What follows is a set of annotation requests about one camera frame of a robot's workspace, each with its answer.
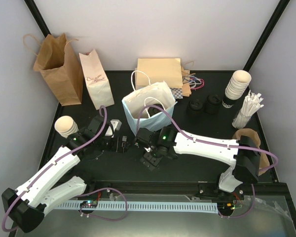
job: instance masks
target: white straw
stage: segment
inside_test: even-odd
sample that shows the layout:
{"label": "white straw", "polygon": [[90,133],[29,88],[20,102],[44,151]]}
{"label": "white straw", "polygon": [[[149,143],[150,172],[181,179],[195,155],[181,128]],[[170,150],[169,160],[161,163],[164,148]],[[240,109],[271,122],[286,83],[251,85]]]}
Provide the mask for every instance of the white straw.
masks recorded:
{"label": "white straw", "polygon": [[248,95],[243,101],[242,108],[240,109],[237,117],[232,122],[232,126],[238,129],[244,128],[250,121],[251,116],[264,106],[260,104],[262,100],[263,98],[261,98],[260,93],[254,94],[249,91]]}

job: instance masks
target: white gift bag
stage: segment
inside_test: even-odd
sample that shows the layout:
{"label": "white gift bag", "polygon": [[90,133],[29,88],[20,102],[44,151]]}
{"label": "white gift bag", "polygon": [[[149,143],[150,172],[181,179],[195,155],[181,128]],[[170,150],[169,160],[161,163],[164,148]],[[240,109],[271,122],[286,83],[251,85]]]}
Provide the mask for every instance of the white gift bag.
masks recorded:
{"label": "white gift bag", "polygon": [[110,82],[95,49],[89,55],[80,53],[79,56],[85,83],[95,108],[98,110],[101,105],[113,105]]}
{"label": "white gift bag", "polygon": [[[132,81],[132,86],[134,91],[122,99],[122,104],[128,124],[134,134],[136,134],[139,113],[145,105],[160,104],[172,116],[176,100],[166,82],[156,82],[135,90]],[[145,110],[140,118],[139,127],[147,128],[149,131],[157,131],[170,124],[171,120],[163,112],[150,116],[148,110]]]}

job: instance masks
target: black tabletop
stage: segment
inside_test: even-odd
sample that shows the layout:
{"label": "black tabletop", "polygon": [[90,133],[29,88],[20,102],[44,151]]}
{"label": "black tabletop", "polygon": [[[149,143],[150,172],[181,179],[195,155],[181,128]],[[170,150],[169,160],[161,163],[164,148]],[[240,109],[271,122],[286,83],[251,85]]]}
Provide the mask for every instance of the black tabletop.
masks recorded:
{"label": "black tabletop", "polygon": [[[130,83],[130,72],[107,72],[110,80],[111,91],[115,104],[107,107],[109,119],[119,119],[122,122],[120,134],[131,139],[135,136],[129,128],[122,106],[122,98],[132,92]],[[185,114],[186,106],[190,99],[198,98],[205,101],[209,94],[224,95],[232,72],[201,72],[196,76],[203,78],[205,86],[193,91],[190,97],[184,97],[178,100],[175,105],[173,119],[179,127],[187,132],[201,136],[231,139],[237,129],[232,127],[231,123],[239,109],[245,94],[230,109],[220,107],[219,113],[209,115],[203,113],[198,121],[191,122]],[[88,95],[86,88],[83,89],[82,105],[65,106],[60,109],[58,117],[68,115],[77,123],[79,128],[87,126],[91,119],[99,114]],[[257,131],[261,138],[261,148],[266,149],[267,145],[257,116],[253,116],[249,121],[248,128]],[[57,132],[53,131],[47,141],[46,151],[44,153],[42,164],[45,164],[65,142]],[[193,155],[179,155],[177,160],[162,159],[158,168],[153,171],[148,170],[140,163],[143,155],[143,149],[131,147],[126,153],[113,153],[95,151],[93,154],[85,156],[82,161],[75,166],[72,171],[65,175],[62,181],[67,181],[73,175],[78,175],[83,179],[92,179],[97,181],[149,181],[149,182],[215,182],[218,176],[228,168],[227,164],[222,162],[198,157]],[[267,171],[260,176],[260,182],[272,182],[275,177],[275,171]]]}

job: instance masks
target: gray wall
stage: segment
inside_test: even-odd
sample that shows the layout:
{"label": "gray wall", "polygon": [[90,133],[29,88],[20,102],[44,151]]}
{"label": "gray wall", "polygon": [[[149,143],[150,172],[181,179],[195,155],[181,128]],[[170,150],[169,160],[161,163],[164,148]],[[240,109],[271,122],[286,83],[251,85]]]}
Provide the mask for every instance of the gray wall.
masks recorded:
{"label": "gray wall", "polygon": [[50,31],[96,49],[105,70],[137,58],[194,60],[195,70],[243,68],[279,0],[35,0]]}
{"label": "gray wall", "polygon": [[[24,34],[43,35],[22,0],[0,0],[0,237],[1,193],[33,176],[41,159],[57,101],[39,73]],[[34,50],[38,46],[28,39]]]}
{"label": "gray wall", "polygon": [[265,98],[259,116],[277,172],[296,206],[296,0],[291,1],[250,70],[252,89]]}

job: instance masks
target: black frame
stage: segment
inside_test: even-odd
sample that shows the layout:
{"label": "black frame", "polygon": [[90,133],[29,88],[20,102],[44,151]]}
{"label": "black frame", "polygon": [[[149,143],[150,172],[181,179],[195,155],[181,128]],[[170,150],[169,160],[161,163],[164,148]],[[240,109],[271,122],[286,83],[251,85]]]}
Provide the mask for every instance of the black frame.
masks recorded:
{"label": "black frame", "polygon": [[[46,37],[50,34],[50,31],[39,12],[34,0],[24,0],[26,5],[28,6],[30,12],[32,13],[34,19],[36,20],[39,28],[41,29],[42,33]],[[258,57],[260,51],[262,50],[265,42],[267,41],[268,37],[270,36],[271,32],[273,31],[276,23],[280,19],[282,13],[284,12],[286,6],[290,0],[279,0],[277,7],[275,8],[271,18],[269,19],[262,35],[260,36],[254,50],[252,51],[248,61],[246,62],[244,69],[245,71],[249,71],[252,65],[254,64],[256,58]],[[62,111],[62,106],[58,104],[57,111],[55,114],[54,122],[60,116]],[[255,114],[257,117],[259,127],[263,133],[263,129],[261,126],[261,122],[257,113]],[[55,136],[55,130],[53,127],[50,129],[50,133],[48,135],[48,140],[52,139]],[[263,141],[266,143],[265,136],[262,136]],[[44,149],[44,153],[42,157],[46,157],[46,154],[50,153],[50,146],[46,146]],[[44,165],[44,159],[41,160],[39,168]],[[285,183],[278,183],[278,178],[276,172],[273,172],[274,183],[258,183],[255,184],[256,195],[267,195],[267,196],[284,196],[289,207],[289,211],[294,222],[294,227],[296,229],[296,209],[294,203],[292,201],[292,197],[290,195],[289,189],[287,184]],[[176,184],[167,184],[167,183],[150,183],[145,182],[98,182],[97,185],[105,186],[119,189],[121,192],[125,193],[149,193],[149,194],[185,194],[185,195],[194,195],[199,192],[199,184],[198,183],[176,183]],[[252,189],[250,185],[242,185],[242,189],[246,194],[252,194]],[[15,236],[16,232],[11,232],[9,237]]]}

